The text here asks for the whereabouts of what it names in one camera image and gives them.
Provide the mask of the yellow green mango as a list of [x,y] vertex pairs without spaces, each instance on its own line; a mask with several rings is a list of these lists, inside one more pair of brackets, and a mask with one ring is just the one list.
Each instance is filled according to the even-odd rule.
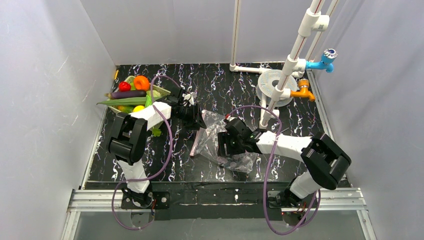
[[126,114],[130,114],[133,112],[134,110],[134,106],[130,106],[130,105],[119,105],[117,106],[117,109],[120,112],[126,113]]

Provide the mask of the orange fruit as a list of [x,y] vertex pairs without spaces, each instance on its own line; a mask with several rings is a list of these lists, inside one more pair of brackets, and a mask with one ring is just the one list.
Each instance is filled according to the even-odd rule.
[[150,81],[143,75],[138,75],[134,78],[133,84],[136,90],[148,91],[150,89]]

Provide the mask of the white pipe frame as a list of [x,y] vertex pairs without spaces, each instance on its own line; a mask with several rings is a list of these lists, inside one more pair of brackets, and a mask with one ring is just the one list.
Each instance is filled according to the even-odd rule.
[[287,55],[286,60],[283,63],[280,78],[277,85],[270,93],[270,103],[266,103],[267,96],[265,93],[262,92],[259,95],[260,106],[265,108],[265,110],[260,112],[259,127],[261,129],[265,129],[268,126],[269,120],[273,118],[271,114],[277,107],[278,101],[292,98],[290,97],[292,90],[286,88],[290,77],[299,78],[301,77],[301,74],[307,70],[305,67],[306,63],[309,61],[307,59],[300,58],[301,51],[305,46],[307,38],[312,34],[312,32],[317,32],[314,38],[314,42],[316,43],[319,36],[321,36],[321,33],[327,30],[330,23],[330,11],[328,11],[328,14],[321,13],[324,3],[325,2],[323,0],[313,0],[309,8],[305,11],[298,28],[296,40],[289,55]]

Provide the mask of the green lettuce leaf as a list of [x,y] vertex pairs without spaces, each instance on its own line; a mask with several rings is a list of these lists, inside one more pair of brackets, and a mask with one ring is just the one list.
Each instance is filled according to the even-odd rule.
[[162,131],[158,128],[152,127],[150,131],[154,137],[160,137],[162,135]]

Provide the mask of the pale green cabbage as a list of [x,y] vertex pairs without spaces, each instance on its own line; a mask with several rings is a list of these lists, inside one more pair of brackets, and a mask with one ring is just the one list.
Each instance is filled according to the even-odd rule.
[[158,98],[160,98],[162,96],[159,91],[154,90],[154,89],[153,90],[149,90],[146,93],[146,95],[149,96],[149,97],[153,97],[154,99],[158,99]]

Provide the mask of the red pepper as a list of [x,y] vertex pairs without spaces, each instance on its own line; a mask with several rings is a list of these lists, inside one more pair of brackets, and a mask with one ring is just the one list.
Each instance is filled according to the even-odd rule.
[[118,90],[119,90],[120,92],[127,92],[127,91],[130,91],[130,90],[131,90],[131,88],[132,88],[131,84],[130,84],[130,83],[128,83],[128,82],[126,82],[126,81],[122,81],[122,82],[120,82],[120,83],[119,83],[119,85],[118,85]]

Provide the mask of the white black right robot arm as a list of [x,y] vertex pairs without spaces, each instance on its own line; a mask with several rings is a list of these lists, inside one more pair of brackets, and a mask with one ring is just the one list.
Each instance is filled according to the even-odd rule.
[[352,163],[342,148],[322,132],[308,137],[277,135],[260,128],[251,130],[241,119],[234,118],[217,133],[217,140],[220,157],[276,154],[304,163],[306,172],[292,180],[280,197],[292,205],[321,188],[335,190]]

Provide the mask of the clear zip top bag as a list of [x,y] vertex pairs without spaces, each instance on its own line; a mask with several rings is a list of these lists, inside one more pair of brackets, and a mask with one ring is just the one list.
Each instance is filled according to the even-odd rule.
[[224,116],[209,110],[202,110],[201,116],[206,128],[197,131],[190,151],[191,158],[200,158],[231,171],[250,173],[253,163],[260,155],[243,152],[235,155],[225,153],[219,156],[219,133],[225,132]]

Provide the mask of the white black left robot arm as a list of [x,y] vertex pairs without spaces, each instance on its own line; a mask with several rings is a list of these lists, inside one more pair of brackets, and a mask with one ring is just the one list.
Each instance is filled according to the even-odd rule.
[[207,127],[200,106],[182,88],[160,97],[139,112],[120,112],[114,119],[107,147],[123,171],[127,194],[133,198],[148,195],[150,179],[142,163],[148,131],[162,123],[168,125],[171,118],[181,120],[188,130]]

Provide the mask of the blue faucet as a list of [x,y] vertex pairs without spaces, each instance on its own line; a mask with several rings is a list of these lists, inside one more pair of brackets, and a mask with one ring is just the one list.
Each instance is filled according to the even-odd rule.
[[305,65],[306,70],[325,70],[327,73],[334,71],[333,62],[338,56],[338,53],[333,48],[327,48],[323,51],[319,62],[307,61]]

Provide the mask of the green ridged loofah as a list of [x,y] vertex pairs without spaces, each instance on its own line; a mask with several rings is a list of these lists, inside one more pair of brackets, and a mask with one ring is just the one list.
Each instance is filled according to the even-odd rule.
[[139,106],[144,105],[147,101],[147,97],[130,97],[122,99],[108,99],[105,101],[98,102],[97,105],[105,106]]

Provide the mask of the orange faucet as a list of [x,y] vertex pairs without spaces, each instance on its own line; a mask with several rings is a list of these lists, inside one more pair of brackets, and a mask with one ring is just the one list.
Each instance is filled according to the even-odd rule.
[[299,88],[298,91],[291,91],[290,97],[292,98],[306,98],[310,102],[314,102],[316,100],[316,97],[314,94],[309,90],[310,88],[310,82],[306,78],[302,78],[297,82],[297,86]]

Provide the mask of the purple eggplant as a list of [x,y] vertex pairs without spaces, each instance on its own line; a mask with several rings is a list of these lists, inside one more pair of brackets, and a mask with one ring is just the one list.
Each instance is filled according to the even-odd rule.
[[147,92],[145,90],[116,91],[104,94],[104,96],[108,97],[109,99],[138,98],[146,97],[146,95]]

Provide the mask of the yellow lemon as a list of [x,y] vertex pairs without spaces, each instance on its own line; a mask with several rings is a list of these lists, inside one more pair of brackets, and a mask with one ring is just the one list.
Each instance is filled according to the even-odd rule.
[[138,105],[138,106],[136,106],[136,107],[133,108],[132,112],[133,113],[140,112],[143,109],[145,109],[145,106],[144,105]]

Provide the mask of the cream perforated plastic basket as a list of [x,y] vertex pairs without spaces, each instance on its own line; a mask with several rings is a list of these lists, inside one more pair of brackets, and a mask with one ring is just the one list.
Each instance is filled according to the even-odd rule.
[[[136,90],[135,87],[134,87],[134,83],[133,83],[134,78],[135,78],[135,76],[130,75],[124,80],[124,82],[128,82],[131,85],[131,91]],[[157,85],[153,85],[152,90],[156,90],[156,91],[160,92],[161,97],[167,96],[171,93],[170,91],[168,91],[168,90],[166,90],[166,89],[164,89],[160,86],[157,86]],[[148,95],[146,95],[146,97],[147,97],[147,100],[146,100],[146,103],[143,106],[148,107],[151,104],[151,99],[150,99],[150,96],[148,96]],[[117,106],[107,106],[107,107],[109,107],[116,114],[121,112],[117,109]]]

